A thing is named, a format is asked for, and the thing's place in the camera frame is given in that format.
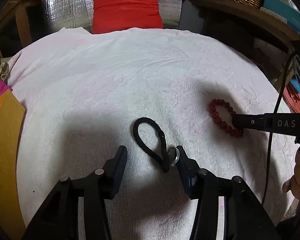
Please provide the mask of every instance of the red cushion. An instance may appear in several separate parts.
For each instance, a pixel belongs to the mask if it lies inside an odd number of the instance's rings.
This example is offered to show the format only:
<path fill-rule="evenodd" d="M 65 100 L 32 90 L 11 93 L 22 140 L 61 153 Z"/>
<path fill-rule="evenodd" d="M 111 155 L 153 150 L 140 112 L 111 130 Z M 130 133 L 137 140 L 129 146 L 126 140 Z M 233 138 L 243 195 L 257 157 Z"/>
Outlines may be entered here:
<path fill-rule="evenodd" d="M 158 0 L 93 0 L 92 33 L 163 29 Z"/>

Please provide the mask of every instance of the white towel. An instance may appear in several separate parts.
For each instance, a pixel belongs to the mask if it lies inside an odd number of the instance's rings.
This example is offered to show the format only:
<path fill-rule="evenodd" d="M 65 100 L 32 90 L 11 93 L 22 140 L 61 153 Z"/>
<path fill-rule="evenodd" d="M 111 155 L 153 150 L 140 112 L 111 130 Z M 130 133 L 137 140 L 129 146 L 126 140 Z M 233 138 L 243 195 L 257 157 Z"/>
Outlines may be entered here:
<path fill-rule="evenodd" d="M 22 50 L 8 84 L 27 110 L 17 161 L 26 225 L 61 175 L 84 177 L 125 145 L 120 191 L 106 201 L 113 239 L 188 239 L 197 201 L 184 194 L 176 167 L 162 173 L 134 142 L 131 125 L 139 117 L 155 120 L 168 146 L 182 145 L 216 176 L 242 176 L 262 198 L 268 134 L 246 130 L 243 139 L 232 138 L 206 105 L 220 98 L 237 113 L 263 114 L 273 111 L 278 93 L 252 62 L 219 41 L 178 30 L 62 29 Z M 279 111 L 289 109 L 282 103 Z M 220 116 L 231 122 L 225 110 Z M 151 127 L 142 124 L 139 133 L 156 148 Z M 292 202 L 281 186 L 297 147 L 293 137 L 274 135 L 265 208 L 275 224 Z M 219 218 L 222 224 L 222 212 Z"/>

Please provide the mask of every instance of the black elastic band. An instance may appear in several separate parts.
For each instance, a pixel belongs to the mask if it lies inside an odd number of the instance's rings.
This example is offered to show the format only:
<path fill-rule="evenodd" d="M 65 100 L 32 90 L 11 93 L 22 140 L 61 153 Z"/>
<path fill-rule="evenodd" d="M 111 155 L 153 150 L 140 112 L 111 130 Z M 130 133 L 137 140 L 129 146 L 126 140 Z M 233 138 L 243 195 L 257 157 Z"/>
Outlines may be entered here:
<path fill-rule="evenodd" d="M 156 153 L 154 153 L 141 140 L 139 133 L 138 133 L 138 127 L 142 123 L 148 123 L 158 132 L 158 136 L 159 136 L 159 139 L 161 142 L 161 155 L 162 155 L 163 159 L 160 158 Z M 163 172 L 168 172 L 169 168 L 170 168 L 170 160 L 169 160 L 169 155 L 167 153 L 167 143 L 166 143 L 166 139 L 164 136 L 164 132 L 160 129 L 159 125 L 150 118 L 141 117 L 141 118 L 137 119 L 135 121 L 135 123 L 133 124 L 132 132 L 133 132 L 134 139 L 135 139 L 136 143 L 140 146 L 140 148 L 143 149 L 143 151 L 146 154 L 148 154 L 150 157 L 152 157 L 155 161 L 157 161 L 157 163 L 159 163 Z"/>

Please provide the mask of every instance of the red bead bracelet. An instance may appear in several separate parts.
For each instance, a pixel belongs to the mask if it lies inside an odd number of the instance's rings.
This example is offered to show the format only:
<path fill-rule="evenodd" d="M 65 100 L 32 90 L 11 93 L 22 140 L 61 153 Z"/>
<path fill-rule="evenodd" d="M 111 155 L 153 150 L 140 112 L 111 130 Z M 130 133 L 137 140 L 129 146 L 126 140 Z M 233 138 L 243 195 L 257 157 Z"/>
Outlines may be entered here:
<path fill-rule="evenodd" d="M 208 105 L 208 111 L 215 124 L 219 125 L 219 127 L 225 130 L 226 133 L 230 133 L 231 136 L 237 138 L 243 137 L 243 130 L 238 131 L 237 129 L 232 128 L 219 117 L 216 106 L 224 106 L 225 108 L 227 108 L 232 117 L 236 114 L 236 112 L 233 110 L 233 107 L 230 106 L 229 102 L 226 102 L 223 99 L 213 99 Z"/>

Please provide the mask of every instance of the yellow cardboard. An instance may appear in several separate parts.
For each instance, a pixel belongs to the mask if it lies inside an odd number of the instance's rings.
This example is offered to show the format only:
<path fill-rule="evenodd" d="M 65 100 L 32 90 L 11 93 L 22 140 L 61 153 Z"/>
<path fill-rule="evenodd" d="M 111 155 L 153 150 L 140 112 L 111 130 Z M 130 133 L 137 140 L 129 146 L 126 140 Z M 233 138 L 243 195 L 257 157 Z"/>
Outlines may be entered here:
<path fill-rule="evenodd" d="M 17 149 L 24 107 L 7 90 L 0 96 L 0 225 L 11 240 L 20 240 L 22 219 L 16 180 Z"/>

